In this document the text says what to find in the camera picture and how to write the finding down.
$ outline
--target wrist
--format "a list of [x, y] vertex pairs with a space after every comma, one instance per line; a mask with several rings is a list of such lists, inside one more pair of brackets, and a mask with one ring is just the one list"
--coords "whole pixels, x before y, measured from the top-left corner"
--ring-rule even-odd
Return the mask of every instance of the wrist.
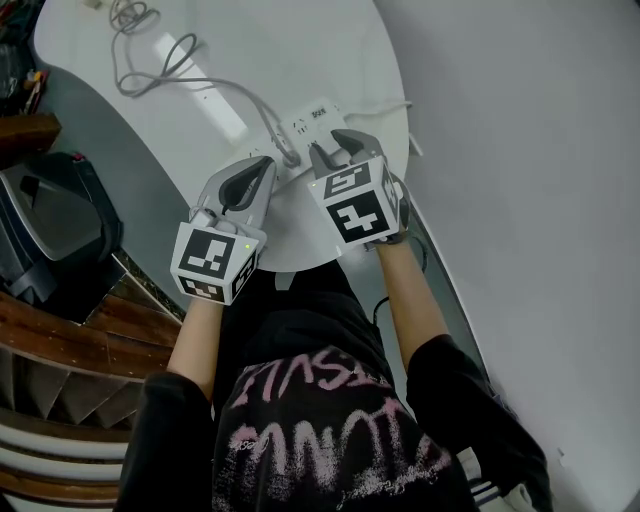
[[222, 316], [223, 309], [224, 304], [194, 297], [189, 304], [187, 316], [199, 318]]
[[404, 240], [402, 240], [402, 242], [399, 242], [397, 244], [378, 244], [375, 247], [380, 257], [392, 256], [393, 254], [397, 254], [398, 252], [403, 252], [404, 250], [406, 250], [406, 248], [409, 248], [409, 250], [411, 250], [408, 238], [405, 238]]

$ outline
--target gray cable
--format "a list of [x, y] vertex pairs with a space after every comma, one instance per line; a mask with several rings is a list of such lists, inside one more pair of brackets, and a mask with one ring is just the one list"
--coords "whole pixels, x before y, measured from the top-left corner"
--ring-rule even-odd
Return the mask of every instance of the gray cable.
[[[124, 3], [125, 6], [122, 9], [117, 9], [117, 6], [121, 3]], [[150, 90], [162, 85], [163, 83], [195, 83], [195, 82], [205, 82], [210, 83], [212, 85], [224, 85], [231, 89], [235, 89], [236, 91], [242, 93], [246, 96], [256, 107], [258, 110], [258, 114], [260, 114], [260, 118], [264, 123], [273, 143], [278, 148], [278, 151], [282, 153], [284, 157], [284, 164], [287, 167], [296, 167], [300, 165], [301, 159], [300, 155], [295, 151], [287, 151], [287, 149], [282, 145], [278, 135], [276, 134], [275, 129], [271, 124], [271, 120], [269, 119], [269, 115], [277, 122], [280, 123], [280, 117], [275, 113], [275, 111], [257, 94], [250, 91], [243, 85], [239, 83], [233, 82], [231, 80], [225, 80], [223, 78], [180, 78], [171, 76], [176, 70], [178, 70], [187, 60], [191, 58], [191, 56], [198, 49], [198, 36], [193, 33], [185, 34], [180, 39], [178, 39], [171, 50], [169, 51], [164, 65], [162, 66], [162, 70], [160, 74], [154, 75], [152, 73], [144, 73], [142, 71], [132, 70], [129, 73], [126, 73], [122, 77], [118, 77], [118, 62], [116, 56], [116, 41], [120, 34], [124, 35], [132, 35], [136, 33], [136, 29], [145, 21], [150, 19], [152, 16], [160, 16], [160, 11], [157, 9], [149, 8], [145, 2], [135, 1], [131, 2], [130, 0], [113, 0], [111, 4], [111, 10], [109, 12], [109, 23], [111, 27], [116, 31], [113, 39], [111, 41], [111, 59], [113, 62], [113, 76], [115, 81], [115, 86], [120, 92], [120, 94], [127, 96], [129, 98], [138, 98]], [[191, 40], [191, 45], [189, 49], [185, 52], [184, 57], [178, 60], [174, 65], [170, 66], [171, 57], [173, 57], [173, 53], [180, 46], [180, 44], [186, 39]], [[149, 79], [150, 82], [142, 87], [138, 87], [135, 89], [127, 89], [124, 87], [123, 83], [125, 80], [132, 77], [140, 77]]]

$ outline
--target wooden stair step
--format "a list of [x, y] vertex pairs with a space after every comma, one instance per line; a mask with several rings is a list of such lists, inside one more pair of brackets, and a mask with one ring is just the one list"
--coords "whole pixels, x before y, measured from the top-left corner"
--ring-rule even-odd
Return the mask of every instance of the wooden stair step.
[[7, 349], [0, 347], [0, 406], [16, 410], [15, 358]]
[[138, 284], [130, 274], [125, 274], [125, 276], [111, 288], [109, 295], [138, 304], [139, 306], [157, 311], [158, 313], [166, 314], [166, 311], [160, 303], [157, 302], [157, 299], [152, 298], [151, 294], [142, 288], [142, 285]]
[[171, 348], [79, 326], [0, 292], [0, 347], [58, 366], [142, 381], [161, 371]]
[[2, 408], [0, 408], [0, 425], [46, 437], [98, 443], [128, 443], [130, 433], [126, 430], [131, 430], [130, 428], [124, 430], [105, 430], [102, 427], [91, 428], [85, 425], [75, 426], [69, 425], [68, 421], [56, 423], [51, 421], [51, 419], [42, 420], [35, 416], [28, 416]]
[[71, 421], [79, 425], [125, 385], [124, 380], [72, 373], [59, 400]]
[[18, 473], [0, 467], [0, 489], [11, 496], [57, 507], [113, 508], [118, 498], [117, 482], [49, 481], [40, 475]]
[[125, 426], [128, 430], [132, 430], [133, 426], [136, 423], [136, 415], [138, 414], [138, 411], [134, 412], [133, 414], [131, 414], [130, 416], [127, 416], [124, 420], [122, 420], [120, 422], [121, 425]]
[[40, 416], [47, 419], [71, 372], [28, 359], [23, 364], [26, 391]]
[[112, 295], [103, 299], [85, 326], [164, 347], [173, 347], [180, 332], [180, 323], [168, 313]]
[[111, 428], [116, 423], [133, 415], [138, 409], [141, 384], [128, 383], [118, 390], [109, 400], [96, 409], [96, 417], [104, 428]]

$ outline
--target fiducial marker cube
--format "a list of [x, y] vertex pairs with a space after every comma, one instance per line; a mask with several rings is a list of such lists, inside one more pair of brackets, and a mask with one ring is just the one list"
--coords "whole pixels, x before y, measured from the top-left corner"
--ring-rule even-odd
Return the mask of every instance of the fiducial marker cube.
[[313, 181], [309, 190], [347, 248], [400, 229], [400, 198], [381, 156]]
[[231, 304], [258, 267], [258, 240], [183, 222], [171, 274], [185, 295]]

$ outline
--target white wall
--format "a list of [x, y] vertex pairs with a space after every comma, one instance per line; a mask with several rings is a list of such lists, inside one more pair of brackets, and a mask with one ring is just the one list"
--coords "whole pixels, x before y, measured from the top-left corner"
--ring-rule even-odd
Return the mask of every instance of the white wall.
[[489, 371], [560, 509], [622, 510], [640, 486], [640, 8], [377, 4], [425, 151], [408, 182]]

